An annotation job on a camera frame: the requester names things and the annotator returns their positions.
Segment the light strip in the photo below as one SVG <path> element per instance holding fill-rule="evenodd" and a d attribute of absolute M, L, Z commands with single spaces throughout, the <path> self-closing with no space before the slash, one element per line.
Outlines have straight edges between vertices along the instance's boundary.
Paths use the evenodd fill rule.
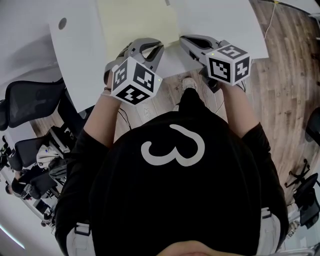
<path fill-rule="evenodd" d="M 17 239 L 15 239 L 8 231 L 6 231 L 3 226 L 0 225 L 0 229 L 1 229 L 4 233 L 6 233 L 6 235 L 7 235 L 8 237 L 10 237 L 13 241 L 15 241 L 19 246 L 21 246 L 23 249 L 25 249 L 24 245 L 23 245 L 22 243 L 20 243 Z"/>

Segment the black hair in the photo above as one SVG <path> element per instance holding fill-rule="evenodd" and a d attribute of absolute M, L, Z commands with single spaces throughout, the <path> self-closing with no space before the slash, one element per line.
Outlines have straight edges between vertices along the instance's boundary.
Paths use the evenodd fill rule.
<path fill-rule="evenodd" d="M 11 192 L 9 190 L 9 184 L 5 186 L 5 192 L 8 194 L 8 195 L 11 195 Z"/>

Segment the desk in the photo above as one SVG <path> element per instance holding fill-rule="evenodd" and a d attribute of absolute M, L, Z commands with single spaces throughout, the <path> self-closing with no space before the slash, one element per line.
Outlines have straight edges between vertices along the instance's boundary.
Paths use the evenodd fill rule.
<path fill-rule="evenodd" d="M 247 50 L 254 59 L 268 51 L 249 0 L 171 0 L 181 35 L 203 34 L 229 40 Z M 104 88 L 108 59 L 96 0 L 61 1 L 49 21 L 58 64 L 78 112 L 93 106 Z M 66 26 L 59 22 L 66 18 Z M 200 68 L 179 44 L 165 49 L 157 74 L 167 78 Z"/>

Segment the white logo on shirt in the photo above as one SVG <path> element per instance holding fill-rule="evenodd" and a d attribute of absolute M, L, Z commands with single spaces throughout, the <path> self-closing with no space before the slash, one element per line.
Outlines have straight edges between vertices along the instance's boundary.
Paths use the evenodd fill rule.
<path fill-rule="evenodd" d="M 170 163 L 174 159 L 176 159 L 177 162 L 183 167 L 192 166 L 198 163 L 205 154 L 205 142 L 201 138 L 201 136 L 193 131 L 187 130 L 186 128 L 180 125 L 171 124 L 170 128 L 175 129 L 178 132 L 182 133 L 183 135 L 193 139 L 198 147 L 196 154 L 190 158 L 184 158 L 178 152 L 177 147 L 174 147 L 174 149 L 167 155 L 154 156 L 154 155 L 151 155 L 149 152 L 149 149 L 152 143 L 151 141 L 147 141 L 143 143 L 141 146 L 141 154 L 144 160 L 153 166 L 163 166 L 167 163 Z"/>

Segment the white cube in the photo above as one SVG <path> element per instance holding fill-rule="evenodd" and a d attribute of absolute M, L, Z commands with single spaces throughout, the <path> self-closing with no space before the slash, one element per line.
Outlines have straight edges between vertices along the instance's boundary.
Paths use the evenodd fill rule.
<path fill-rule="evenodd" d="M 250 76 L 251 56 L 229 44 L 206 54 L 210 78 L 234 86 Z"/>
<path fill-rule="evenodd" d="M 111 96 L 132 106 L 156 96 L 162 82 L 160 76 L 132 57 L 113 67 L 112 71 Z"/>

